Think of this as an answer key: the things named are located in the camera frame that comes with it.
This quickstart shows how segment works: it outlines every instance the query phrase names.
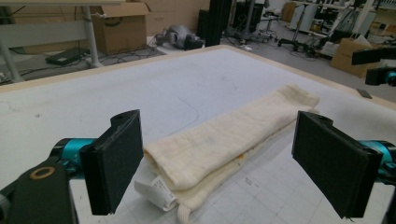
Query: beige towel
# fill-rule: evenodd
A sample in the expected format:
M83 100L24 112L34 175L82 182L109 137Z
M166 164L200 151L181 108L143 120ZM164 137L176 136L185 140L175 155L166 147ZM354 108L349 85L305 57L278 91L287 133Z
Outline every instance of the beige towel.
M294 123L299 110L311 111L318 97L296 85L284 86L235 111L145 146L151 170L176 195L178 219L234 174L272 136Z

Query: floor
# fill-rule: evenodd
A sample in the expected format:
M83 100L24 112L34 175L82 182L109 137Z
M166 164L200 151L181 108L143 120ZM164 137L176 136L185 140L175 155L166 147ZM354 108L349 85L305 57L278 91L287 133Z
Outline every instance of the floor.
M257 30L264 30L266 23L259 23ZM331 81L346 85L352 89L364 89L370 94L381 97L383 99L396 103L396 89L388 85L368 86L364 84L364 78L358 78L350 75L347 72L335 69L330 66L330 60L322 57L311 58L307 57L302 52L293 51L293 46L282 45L277 46L276 39L286 38L292 39L294 32L288 29L288 24L283 21L273 21L271 25L272 37L268 42L262 43L257 41L248 41L243 49L251 53L260 55L264 58L274 60L279 63L295 67L313 75L324 77ZM318 41L318 37L307 34L298 34L297 40L302 43L308 43L312 40ZM227 44L241 48L240 43L230 37L223 37L221 44ZM77 72L84 69L89 69L89 66L83 61L71 63L67 66L57 66L45 63L45 58L50 54L38 55L23 55L12 51L14 55L15 64L25 80L32 80L42 77L56 76L71 72ZM125 63L135 60L143 60L148 57L161 56L164 53L157 48L148 48L135 50L119 55L106 56L100 54L99 61L104 65L111 65L114 63ZM7 77L4 73L9 73L4 61L0 61L0 84L8 84Z

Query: cream cloth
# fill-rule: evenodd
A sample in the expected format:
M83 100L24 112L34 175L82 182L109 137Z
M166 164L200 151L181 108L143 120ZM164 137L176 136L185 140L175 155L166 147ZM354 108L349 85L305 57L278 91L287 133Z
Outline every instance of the cream cloth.
M299 110L312 111L318 97L284 86L230 113L145 146L152 172L175 194L178 220L191 211L272 136L294 123Z

